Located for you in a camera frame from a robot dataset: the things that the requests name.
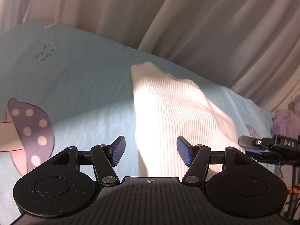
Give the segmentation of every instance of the white polka dot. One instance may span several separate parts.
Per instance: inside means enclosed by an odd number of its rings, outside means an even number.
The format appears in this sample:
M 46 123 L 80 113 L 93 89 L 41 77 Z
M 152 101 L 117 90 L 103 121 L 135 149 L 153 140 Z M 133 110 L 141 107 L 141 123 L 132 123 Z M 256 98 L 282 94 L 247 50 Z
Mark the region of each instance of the white polka dot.
M 34 166 L 39 166 L 41 164 L 41 160 L 38 156 L 32 156 L 31 157 L 31 162 Z
M 23 134 L 24 134 L 25 136 L 31 135 L 31 129 L 28 128 L 28 127 L 25 127 L 25 128 L 23 129 Z
M 26 114 L 26 116 L 31 117 L 33 115 L 33 110 L 32 109 L 27 109 L 25 114 Z
M 47 127 L 48 122 L 47 122 L 47 120 L 45 120 L 45 119 L 41 119 L 41 120 L 38 122 L 38 125 L 40 125 L 42 128 L 45 128 L 45 127 Z
M 44 136 L 40 136 L 37 138 L 37 142 L 40 146 L 44 146 L 47 144 L 47 139 Z
M 16 108 L 16 109 L 13 110 L 13 115 L 14 115 L 14 116 L 19 115 L 19 113 L 20 113 L 20 110 L 19 110 L 19 109 Z

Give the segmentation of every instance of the mushroom cap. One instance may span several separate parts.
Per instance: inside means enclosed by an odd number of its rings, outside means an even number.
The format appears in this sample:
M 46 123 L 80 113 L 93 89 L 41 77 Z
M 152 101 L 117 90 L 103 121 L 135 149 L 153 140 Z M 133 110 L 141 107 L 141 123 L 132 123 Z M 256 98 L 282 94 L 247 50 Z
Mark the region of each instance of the mushroom cap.
M 54 149 L 54 133 L 50 119 L 39 107 L 11 98 L 7 112 L 24 146 L 27 172 L 47 161 Z
M 258 133 L 256 132 L 256 130 L 249 124 L 246 124 L 246 127 L 250 133 L 250 137 L 253 137 L 253 138 L 257 138 L 259 139 L 260 136 L 258 135 Z

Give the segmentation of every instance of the crosshair marking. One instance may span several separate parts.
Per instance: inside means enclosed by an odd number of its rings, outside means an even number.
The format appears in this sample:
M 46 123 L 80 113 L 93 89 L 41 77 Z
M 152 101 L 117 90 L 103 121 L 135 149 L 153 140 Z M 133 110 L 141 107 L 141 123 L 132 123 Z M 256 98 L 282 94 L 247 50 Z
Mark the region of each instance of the crosshair marking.
M 147 182 L 153 184 L 155 181 L 153 179 L 149 179 Z

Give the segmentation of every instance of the pink mushroom print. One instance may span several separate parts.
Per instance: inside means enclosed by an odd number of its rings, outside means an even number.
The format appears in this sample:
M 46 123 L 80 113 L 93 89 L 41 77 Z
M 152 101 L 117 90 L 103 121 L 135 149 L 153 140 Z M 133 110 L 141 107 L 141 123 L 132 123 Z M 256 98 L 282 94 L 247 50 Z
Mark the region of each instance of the pink mushroom print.
M 250 133 L 250 137 L 257 138 L 257 139 L 260 138 L 256 130 L 251 125 L 246 124 L 246 127 Z
M 0 152 L 10 151 L 23 176 L 47 161 L 54 148 L 54 133 L 47 114 L 34 105 L 11 98 L 6 123 L 0 124 Z

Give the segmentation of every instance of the circular pad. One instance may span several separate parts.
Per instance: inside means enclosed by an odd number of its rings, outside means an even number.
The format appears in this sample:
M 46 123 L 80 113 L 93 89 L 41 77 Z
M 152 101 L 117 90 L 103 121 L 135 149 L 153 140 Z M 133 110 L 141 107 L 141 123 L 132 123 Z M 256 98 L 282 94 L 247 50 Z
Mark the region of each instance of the circular pad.
M 212 176 L 206 184 L 206 193 L 219 209 L 239 217 L 259 218 L 282 209 L 287 188 L 283 181 L 267 169 L 225 169 Z
M 257 178 L 238 178 L 232 182 L 231 187 L 234 192 L 245 197 L 256 197 L 262 195 L 267 186 Z
M 60 177 L 42 179 L 35 185 L 35 191 L 39 195 L 55 197 L 66 193 L 70 188 L 68 180 Z

